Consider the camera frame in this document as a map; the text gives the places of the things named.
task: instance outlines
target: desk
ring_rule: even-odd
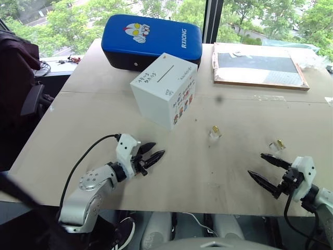
[[[173,131],[144,119],[130,81],[137,72],[112,68],[95,40],[55,98],[9,174],[45,205],[59,204],[66,178],[86,149],[100,137],[129,133],[157,142],[164,157],[149,175],[120,183],[104,208],[188,211],[241,215],[283,214],[286,197],[273,199],[247,173],[253,170],[277,184],[284,173],[260,158],[269,143],[281,138],[280,157],[293,161],[310,155],[317,167],[314,184],[333,190],[332,80],[321,70],[306,70],[308,92],[260,87],[213,85],[212,45],[203,46],[196,97]],[[260,101],[254,96],[280,95],[285,101]],[[223,96],[223,102],[216,102]],[[219,126],[223,136],[210,142],[208,132]],[[68,194],[88,169],[115,160],[116,141],[105,140],[82,161]],[[0,200],[15,201],[0,194]],[[292,203],[290,214],[306,216]]]

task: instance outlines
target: black cable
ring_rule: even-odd
[[[68,188],[68,184],[72,178],[72,175],[75,171],[75,169],[78,167],[78,165],[81,163],[81,161],[84,159],[84,157],[86,157],[86,155],[90,152],[90,150],[93,149],[93,147],[95,147],[98,143],[100,143],[101,141],[105,140],[106,138],[110,138],[110,137],[115,137],[117,139],[117,141],[119,141],[120,138],[120,134],[110,134],[110,135],[106,135],[104,137],[102,137],[101,139],[99,139],[98,141],[96,141],[93,145],[90,146],[90,148],[88,148],[88,150],[81,156],[81,158],[78,160],[78,162],[74,165],[74,167],[72,168],[72,171],[70,172],[70,174],[67,177],[67,181],[65,186],[63,187],[63,191],[62,191],[62,195],[61,195],[61,199],[60,199],[60,205],[59,205],[59,211],[56,215],[56,219],[57,221],[59,220],[60,217],[60,211],[62,209],[63,206],[63,200],[65,198],[65,194],[66,194],[66,190]]]
[[[292,195],[294,193],[294,190],[292,190],[289,194],[289,197],[288,197],[288,200],[287,200],[287,203],[286,203],[286,206],[285,206],[285,211],[284,211],[284,217],[285,217],[285,220],[286,220],[286,223],[291,227],[291,229],[293,229],[295,232],[298,232],[300,235],[304,236],[305,238],[307,238],[308,240],[310,241],[315,241],[317,243],[320,243],[320,244],[323,244],[325,246],[328,246],[329,245],[325,242],[322,242],[322,241],[319,241],[315,238],[313,238],[313,236],[309,236],[309,235],[306,235],[305,233],[301,232],[300,230],[298,230],[297,228],[295,228],[289,221],[289,218],[288,218],[288,210],[289,210],[289,206],[290,206],[290,202],[291,202],[291,199],[292,199]]]
[[[310,249],[310,243],[311,243],[311,240],[313,239],[317,229],[318,229],[318,226],[319,226],[319,217],[318,217],[318,213],[315,211],[313,212],[314,213],[314,225],[313,225],[313,229],[312,229],[312,232],[311,234],[309,235],[309,238],[307,239],[306,243],[305,243],[305,250],[309,250]]]

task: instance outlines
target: cartoon character logo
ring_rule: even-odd
[[[186,100],[186,102],[185,102],[184,111],[186,111],[186,109],[187,109],[187,103],[188,103],[188,100]]]
[[[173,124],[176,125],[177,121],[178,121],[178,114],[177,114],[177,115],[175,116],[175,118],[173,119]]]
[[[139,23],[130,23],[123,29],[128,35],[133,36],[133,40],[137,41],[138,43],[145,43],[146,36],[150,32],[150,26]]]
[[[183,111],[184,111],[184,109],[183,109],[183,107],[181,107],[180,110],[179,110],[179,118],[182,117]]]

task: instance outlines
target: cable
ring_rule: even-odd
[[[105,140],[106,138],[110,138],[110,137],[115,137],[117,139],[117,141],[120,138],[120,134],[110,134],[110,135],[106,135],[104,137],[102,137],[101,139],[99,139],[98,141],[96,141],[93,145],[90,146],[90,148],[88,148],[88,150],[83,154],[83,156],[81,156],[81,158],[78,160],[78,162],[74,165],[74,167],[72,168],[72,171],[69,173],[68,177],[67,177],[67,181],[65,186],[63,187],[63,191],[62,191],[62,195],[61,195],[61,199],[60,199],[60,205],[59,205],[59,211],[56,215],[56,219],[57,221],[59,220],[60,217],[60,211],[62,209],[63,206],[63,200],[65,198],[65,194],[66,194],[66,190],[68,188],[68,184],[72,178],[72,175],[75,171],[75,169],[78,167],[78,165],[81,163],[81,161],[84,159],[84,157],[86,157],[86,155],[90,152],[90,150],[93,149],[93,147],[95,147],[98,143],[100,143],[101,141]]]
[[[187,213],[186,213],[186,212],[183,212],[183,214],[192,215],[193,218],[196,220],[196,222],[199,224],[199,226],[201,226],[202,228],[205,228],[205,229],[207,229],[207,230],[213,232],[213,233],[215,234],[216,237],[219,237],[219,235],[218,235],[214,230],[212,230],[212,229],[210,229],[209,227],[206,227],[205,225],[201,224],[201,223],[199,222],[199,220],[197,219],[197,217],[196,217],[194,214],[191,214],[190,212],[187,212]]]
[[[306,235],[305,233],[301,232],[300,230],[298,230],[297,228],[295,228],[295,227],[290,223],[289,218],[288,218],[288,210],[289,210],[289,206],[290,206],[290,202],[291,202],[291,199],[292,199],[293,193],[294,193],[294,190],[292,190],[292,191],[290,192],[289,197],[288,197],[288,200],[287,200],[287,203],[286,203],[286,206],[285,206],[284,217],[285,217],[286,223],[291,227],[291,229],[293,229],[295,232],[298,232],[300,235],[304,236],[304,237],[307,238],[308,240],[310,240],[310,241],[315,241],[315,242],[317,242],[317,243],[320,243],[320,244],[323,244],[323,245],[329,247],[329,245],[326,244],[325,242],[319,241],[319,240],[313,238],[313,236]]]
[[[314,213],[314,225],[313,225],[313,229],[312,229],[312,232],[311,234],[309,235],[309,238],[307,239],[306,243],[305,243],[305,250],[309,250],[310,249],[310,243],[311,243],[311,240],[313,239],[317,229],[318,229],[318,226],[319,226],[319,217],[318,217],[318,213],[315,211],[313,212]]]

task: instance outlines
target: framed board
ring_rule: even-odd
[[[214,82],[309,90],[303,73],[286,48],[215,43]]]

